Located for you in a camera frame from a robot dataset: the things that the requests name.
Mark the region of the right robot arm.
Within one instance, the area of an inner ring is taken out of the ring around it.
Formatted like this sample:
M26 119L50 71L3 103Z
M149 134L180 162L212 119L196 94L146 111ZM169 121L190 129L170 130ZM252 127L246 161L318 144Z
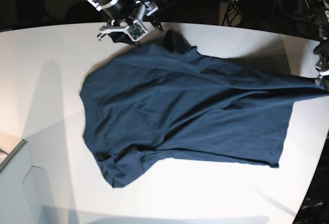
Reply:
M109 36L114 43L138 45L149 34L144 22L148 21L158 31L163 31L155 17L159 3L167 0L85 0L97 11L105 12L111 19L99 29L98 40Z

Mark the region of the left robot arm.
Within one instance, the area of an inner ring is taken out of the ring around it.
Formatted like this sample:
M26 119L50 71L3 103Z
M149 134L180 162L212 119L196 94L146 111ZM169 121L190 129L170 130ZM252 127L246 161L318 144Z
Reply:
M328 0L305 0L315 23L319 26L320 43L313 51L319 57L316 63L317 85L323 84L328 90Z

